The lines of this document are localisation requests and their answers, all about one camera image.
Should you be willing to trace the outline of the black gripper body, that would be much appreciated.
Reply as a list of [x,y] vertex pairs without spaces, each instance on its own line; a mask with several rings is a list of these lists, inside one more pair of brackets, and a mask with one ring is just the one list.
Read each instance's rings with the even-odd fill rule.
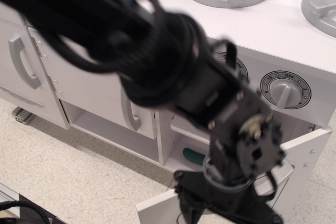
[[198,223],[205,210],[210,210],[234,223],[283,223],[283,219],[266,202],[275,196],[277,186],[271,177],[274,192],[259,196],[253,180],[233,187],[212,185],[202,172],[175,171],[175,192],[186,223]]

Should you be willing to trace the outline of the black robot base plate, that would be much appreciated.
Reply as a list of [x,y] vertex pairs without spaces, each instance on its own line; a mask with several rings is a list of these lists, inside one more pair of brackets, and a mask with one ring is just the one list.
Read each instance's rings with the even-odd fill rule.
[[66,223],[21,194],[1,192],[1,223]]

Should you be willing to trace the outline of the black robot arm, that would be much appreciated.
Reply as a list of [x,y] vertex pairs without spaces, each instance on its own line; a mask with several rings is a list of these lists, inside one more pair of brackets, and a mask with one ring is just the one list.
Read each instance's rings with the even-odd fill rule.
[[282,223],[260,196],[256,177],[285,157],[269,106],[236,70],[236,46],[210,44],[191,17],[148,0],[1,0],[22,13],[66,61],[93,73],[115,72],[130,100],[162,107],[207,132],[202,172],[176,171],[175,191],[187,223],[209,209],[235,223]]

